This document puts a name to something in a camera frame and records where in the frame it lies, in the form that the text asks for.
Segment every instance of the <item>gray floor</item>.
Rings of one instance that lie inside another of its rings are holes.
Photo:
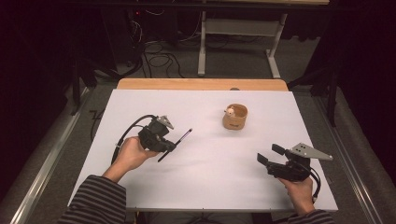
[[[224,48],[218,48],[223,45],[218,40],[209,40],[208,45],[213,48],[208,48],[206,52],[205,77],[271,78],[268,63],[263,56],[263,50],[271,44],[270,39],[250,40],[253,38],[236,36]],[[299,42],[297,39],[280,42],[276,62],[282,79],[289,82],[304,73],[317,43],[317,40]],[[189,42],[176,49],[163,49],[164,52],[176,55],[184,77],[197,77],[198,46],[193,44],[194,42]],[[147,52],[158,49],[159,45],[153,45],[147,48]],[[165,61],[165,58],[159,57],[150,62],[161,64]],[[166,66],[151,69],[153,77],[166,77]],[[139,70],[131,77],[144,77],[144,74]],[[169,77],[178,77],[175,62],[169,67]],[[66,208],[91,145],[93,113],[90,111],[99,112],[105,109],[108,97],[116,85],[115,81],[99,79],[98,87],[86,94],[87,103],[80,109],[78,122],[65,140],[62,156],[50,173],[47,186],[37,195],[33,204],[35,209],[28,214],[26,223],[54,223]],[[396,190],[351,114],[342,92],[339,90],[337,95],[336,128],[331,128],[323,118],[322,102],[325,99],[311,97],[308,87],[295,88],[293,92],[314,147],[334,155],[334,161],[322,161],[321,165],[339,206],[339,211],[332,214],[336,222],[393,223],[392,220],[396,218],[392,209],[396,206]],[[9,223],[14,217],[41,165],[50,151],[60,144],[64,129],[72,120],[69,115],[72,108],[70,103],[71,101],[3,200],[0,206],[0,223]],[[274,219],[278,219],[289,214],[272,215]]]

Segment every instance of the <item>wire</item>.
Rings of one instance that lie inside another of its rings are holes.
[[[187,41],[187,40],[194,39],[195,37],[199,36],[196,33],[198,31],[199,24],[201,24],[200,23],[201,18],[202,18],[202,12],[199,14],[198,22],[197,22],[197,25],[195,26],[194,32],[192,32],[192,35],[190,35],[190,37],[187,37],[186,39],[179,40],[178,42]]]
[[[92,119],[93,119],[93,124],[91,126],[91,142],[93,142],[93,129],[95,127],[95,123],[97,120],[102,119],[102,115],[105,112],[105,110],[103,109],[98,115],[96,115],[96,113],[98,112],[97,110],[90,110],[91,113],[93,113]]]
[[[148,118],[156,119],[156,117],[154,115],[145,115],[142,118],[137,119],[133,124],[131,124],[131,126],[129,126],[129,128],[125,131],[125,133],[122,135],[122,137],[120,138],[119,142],[117,143],[116,149],[114,149],[113,158],[111,159],[111,164],[113,164],[113,162],[116,160],[117,156],[119,155],[120,148],[121,148],[121,145],[122,145],[122,143],[124,141],[124,138],[125,138],[126,134],[129,131],[131,131],[131,129],[133,127],[136,127],[137,126],[136,124],[138,122],[140,122],[142,119],[148,119]]]
[[[152,52],[147,52],[147,48],[149,48],[151,46],[160,46],[160,49],[158,49],[156,51],[152,51]],[[153,66],[153,67],[162,67],[162,66],[166,66],[167,65],[166,69],[165,69],[165,74],[166,74],[167,77],[170,78],[169,69],[172,66],[172,64],[175,62],[177,64],[177,74],[180,77],[185,78],[183,75],[181,75],[181,71],[180,71],[181,66],[180,66],[180,63],[177,60],[177,57],[174,54],[172,54],[172,53],[162,53],[162,51],[163,51],[163,45],[160,42],[155,42],[153,44],[146,45],[144,55],[145,55],[146,62],[148,64],[148,68],[150,68],[151,66]],[[152,57],[149,60],[147,59],[146,53],[149,54],[149,55],[152,55]],[[159,63],[159,64],[154,64],[154,61],[157,60],[157,59],[165,59],[165,62]]]
[[[314,194],[312,195],[312,203],[315,203],[315,201],[316,201],[317,198],[318,198],[318,195],[319,195],[319,192],[320,192],[320,187],[321,187],[321,181],[320,181],[320,177],[319,177],[317,171],[315,171],[315,170],[314,170],[313,168],[311,168],[311,167],[309,167],[309,169],[308,169],[308,168],[306,168],[305,166],[301,165],[301,164],[298,163],[298,162],[293,161],[293,163],[296,164],[296,165],[298,165],[298,166],[300,166],[300,167],[303,168],[304,170],[306,170],[310,175],[312,175],[312,177],[314,178],[314,180],[317,182],[317,189],[315,190]]]

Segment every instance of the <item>cable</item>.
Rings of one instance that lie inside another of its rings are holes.
[[[148,47],[150,47],[150,46],[153,46],[153,45],[160,46],[160,49],[156,50],[156,51],[153,51],[153,52],[146,52],[146,49]],[[167,65],[166,69],[165,69],[165,74],[166,74],[167,77],[170,78],[170,76],[169,76],[169,68],[171,67],[173,62],[175,62],[177,64],[177,74],[180,77],[185,78],[183,75],[181,75],[181,71],[180,71],[181,66],[180,66],[180,63],[177,60],[177,57],[174,54],[172,54],[172,53],[161,53],[161,51],[163,51],[163,45],[161,45],[161,43],[156,42],[154,44],[147,45],[146,49],[145,49],[144,55],[146,57],[145,59],[146,59],[146,62],[148,64],[148,68],[150,68],[151,66],[153,66],[153,67],[162,67],[162,66],[166,66]],[[147,59],[146,53],[152,55],[152,57],[149,60]],[[153,61],[156,60],[156,59],[159,59],[159,58],[160,59],[161,58],[165,58],[166,61],[164,63],[154,64]]]
[[[137,119],[133,124],[131,124],[131,126],[129,126],[129,128],[125,131],[125,133],[122,135],[122,137],[120,138],[119,142],[117,143],[116,149],[114,149],[114,154],[113,154],[113,158],[111,159],[111,164],[113,164],[113,162],[116,160],[117,156],[119,155],[120,148],[121,148],[121,145],[122,145],[122,143],[124,141],[124,138],[125,138],[126,134],[129,131],[131,131],[131,129],[133,127],[136,127],[137,126],[136,124],[138,122],[140,122],[142,119],[148,119],[148,118],[156,119],[156,117],[154,115],[145,115],[142,118]]]
[[[320,192],[320,186],[321,186],[321,181],[320,181],[320,177],[317,173],[317,171],[315,171],[313,168],[309,167],[306,168],[305,166],[301,165],[298,162],[293,161],[294,164],[298,165],[299,167],[303,168],[304,170],[306,170],[310,175],[312,175],[312,177],[314,178],[314,180],[317,182],[317,189],[315,190],[314,194],[312,195],[312,203],[315,203],[315,201],[318,198],[319,192]]]
[[[92,119],[93,119],[93,124],[91,126],[91,142],[93,142],[93,129],[95,127],[95,123],[97,120],[102,119],[102,115],[105,112],[103,109],[98,115],[96,115],[98,111],[97,110],[90,110],[90,113],[93,113]]]

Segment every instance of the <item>person's left hand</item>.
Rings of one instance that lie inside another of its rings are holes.
[[[125,139],[118,157],[103,176],[118,183],[128,171],[136,169],[146,159],[156,155],[158,152],[143,149],[138,137],[129,137]]]

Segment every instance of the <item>black cable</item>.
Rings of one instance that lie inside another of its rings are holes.
[[[96,115],[97,110],[90,110],[91,113],[93,113],[93,124],[91,126],[91,142],[93,141],[93,129],[95,127],[95,123],[97,120],[102,119],[102,115],[105,112],[105,110],[103,109],[98,115]]]
[[[122,135],[122,137],[120,138],[119,142],[117,143],[116,149],[114,149],[114,154],[113,154],[113,158],[111,159],[111,164],[113,164],[113,162],[116,160],[117,156],[119,155],[120,152],[120,148],[122,146],[122,143],[124,141],[124,138],[126,136],[126,134],[131,131],[131,129],[133,127],[136,126],[136,124],[138,122],[140,122],[142,119],[147,119],[147,118],[152,118],[152,119],[156,119],[156,117],[154,115],[145,115],[140,119],[137,119],[133,124],[131,124],[131,126],[129,126],[129,128],[125,131],[125,133]]]
[[[315,190],[314,194],[312,195],[312,203],[315,203],[315,201],[318,198],[318,195],[319,195],[319,192],[320,192],[320,186],[321,186],[320,177],[319,177],[318,173],[314,169],[312,169],[311,167],[309,167],[309,169],[308,169],[308,168],[306,168],[305,166],[301,165],[298,162],[294,161],[293,163],[298,165],[299,167],[303,168],[304,170],[306,170],[310,175],[312,175],[314,180],[317,182],[317,189]]]

